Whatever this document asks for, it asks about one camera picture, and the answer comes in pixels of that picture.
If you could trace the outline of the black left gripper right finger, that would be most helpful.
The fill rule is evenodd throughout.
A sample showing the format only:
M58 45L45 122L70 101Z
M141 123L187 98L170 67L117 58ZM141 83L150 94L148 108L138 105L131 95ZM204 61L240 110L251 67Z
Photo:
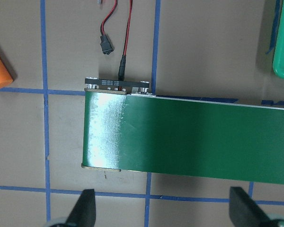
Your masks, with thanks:
M267 222L265 212L241 187L229 190L229 217L235 227L260 227Z

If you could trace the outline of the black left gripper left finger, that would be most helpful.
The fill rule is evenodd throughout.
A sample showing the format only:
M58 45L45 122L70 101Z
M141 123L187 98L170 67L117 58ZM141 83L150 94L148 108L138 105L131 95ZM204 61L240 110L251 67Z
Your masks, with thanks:
M96 222L96 203L94 189L83 190L69 214L67 227L93 227Z

